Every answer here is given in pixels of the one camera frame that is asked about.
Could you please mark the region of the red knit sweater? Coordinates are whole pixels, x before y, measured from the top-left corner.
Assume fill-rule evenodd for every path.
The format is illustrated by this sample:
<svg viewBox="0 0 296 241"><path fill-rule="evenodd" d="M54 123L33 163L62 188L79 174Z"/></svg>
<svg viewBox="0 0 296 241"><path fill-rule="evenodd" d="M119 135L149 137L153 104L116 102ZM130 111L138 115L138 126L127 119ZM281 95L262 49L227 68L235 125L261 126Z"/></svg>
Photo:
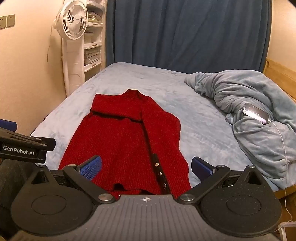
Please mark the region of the red knit sweater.
<svg viewBox="0 0 296 241"><path fill-rule="evenodd" d="M179 149L181 124L151 97L137 90L95 95L59 168L102 159L93 183L115 198L164 195L190 190L189 166Z"/></svg>

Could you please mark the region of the light blue bed sheet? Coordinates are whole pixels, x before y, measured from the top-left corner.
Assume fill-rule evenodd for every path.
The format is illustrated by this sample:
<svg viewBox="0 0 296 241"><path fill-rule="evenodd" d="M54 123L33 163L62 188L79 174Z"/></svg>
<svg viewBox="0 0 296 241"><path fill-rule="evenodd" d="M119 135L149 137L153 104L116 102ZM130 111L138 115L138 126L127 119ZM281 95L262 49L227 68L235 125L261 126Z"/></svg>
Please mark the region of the light blue bed sheet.
<svg viewBox="0 0 296 241"><path fill-rule="evenodd" d="M34 130L56 147L46 165L61 169L94 155L93 182L113 195L170 193L197 185L191 160L243 170L250 160L215 103L165 69L115 63L87 80Z"/></svg>

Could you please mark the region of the grey-blue fleece blanket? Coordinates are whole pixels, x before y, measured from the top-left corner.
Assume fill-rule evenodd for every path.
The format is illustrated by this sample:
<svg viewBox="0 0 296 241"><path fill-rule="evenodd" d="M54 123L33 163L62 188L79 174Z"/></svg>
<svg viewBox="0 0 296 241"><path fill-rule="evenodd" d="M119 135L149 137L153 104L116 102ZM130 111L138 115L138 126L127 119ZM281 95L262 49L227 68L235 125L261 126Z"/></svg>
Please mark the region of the grey-blue fleece blanket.
<svg viewBox="0 0 296 241"><path fill-rule="evenodd" d="M241 150L265 178L280 189L295 185L295 102L277 84L254 70L197 72L184 82L226 114ZM245 115L245 103L268 113L268 123Z"/></svg>

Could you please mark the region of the smartphone on blanket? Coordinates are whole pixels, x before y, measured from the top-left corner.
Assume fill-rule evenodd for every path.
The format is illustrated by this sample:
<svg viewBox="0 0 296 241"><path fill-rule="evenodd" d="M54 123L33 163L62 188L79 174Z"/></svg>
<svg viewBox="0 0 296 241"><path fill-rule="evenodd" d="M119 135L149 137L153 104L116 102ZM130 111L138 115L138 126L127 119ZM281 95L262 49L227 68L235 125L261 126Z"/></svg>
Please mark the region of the smartphone on blanket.
<svg viewBox="0 0 296 241"><path fill-rule="evenodd" d="M261 122L263 125L266 125L269 121L268 113L261 110L260 108L257 108L256 106L253 106L250 103L245 103L242 112L245 115Z"/></svg>

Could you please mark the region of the white shelf unit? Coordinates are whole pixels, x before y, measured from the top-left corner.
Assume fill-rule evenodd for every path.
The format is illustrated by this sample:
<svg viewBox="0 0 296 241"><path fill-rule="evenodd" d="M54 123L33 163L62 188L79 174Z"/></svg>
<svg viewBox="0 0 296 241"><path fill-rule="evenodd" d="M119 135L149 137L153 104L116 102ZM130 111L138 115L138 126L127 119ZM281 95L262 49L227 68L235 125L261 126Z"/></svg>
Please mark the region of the white shelf unit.
<svg viewBox="0 0 296 241"><path fill-rule="evenodd" d="M86 1L88 22L84 33L84 76L89 80L106 67L107 1Z"/></svg>

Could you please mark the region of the wooden headboard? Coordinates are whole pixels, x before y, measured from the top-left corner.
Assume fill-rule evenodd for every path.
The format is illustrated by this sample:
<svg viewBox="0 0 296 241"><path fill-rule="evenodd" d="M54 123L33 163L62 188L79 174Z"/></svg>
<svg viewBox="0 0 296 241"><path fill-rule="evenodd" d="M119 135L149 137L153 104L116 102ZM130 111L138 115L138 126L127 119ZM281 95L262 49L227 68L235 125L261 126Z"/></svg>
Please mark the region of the wooden headboard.
<svg viewBox="0 0 296 241"><path fill-rule="evenodd" d="M267 59L263 73L275 82L293 101L296 99L296 73L287 67Z"/></svg>

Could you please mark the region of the dark blue curtain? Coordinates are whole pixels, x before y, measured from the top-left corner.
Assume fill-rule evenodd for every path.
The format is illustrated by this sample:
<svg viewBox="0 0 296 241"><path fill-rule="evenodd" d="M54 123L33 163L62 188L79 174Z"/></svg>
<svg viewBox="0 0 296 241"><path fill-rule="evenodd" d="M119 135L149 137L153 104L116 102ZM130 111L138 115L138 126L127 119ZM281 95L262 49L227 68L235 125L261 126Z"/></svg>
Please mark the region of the dark blue curtain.
<svg viewBox="0 0 296 241"><path fill-rule="evenodd" d="M271 1L108 1L106 63L182 73L262 71Z"/></svg>

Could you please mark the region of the wall switch plate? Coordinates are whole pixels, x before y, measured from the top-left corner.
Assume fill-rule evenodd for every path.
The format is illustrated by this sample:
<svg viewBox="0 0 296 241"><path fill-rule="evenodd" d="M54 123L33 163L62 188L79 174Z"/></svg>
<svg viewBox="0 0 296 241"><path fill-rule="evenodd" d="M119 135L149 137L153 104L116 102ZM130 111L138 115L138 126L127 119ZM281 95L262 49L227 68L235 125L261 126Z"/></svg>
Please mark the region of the wall switch plate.
<svg viewBox="0 0 296 241"><path fill-rule="evenodd" d="M7 18L6 18L6 27L7 28L14 27L15 22L16 22L16 15L7 15Z"/></svg>
<svg viewBox="0 0 296 241"><path fill-rule="evenodd" d="M0 29L6 28L6 16L0 16Z"/></svg>

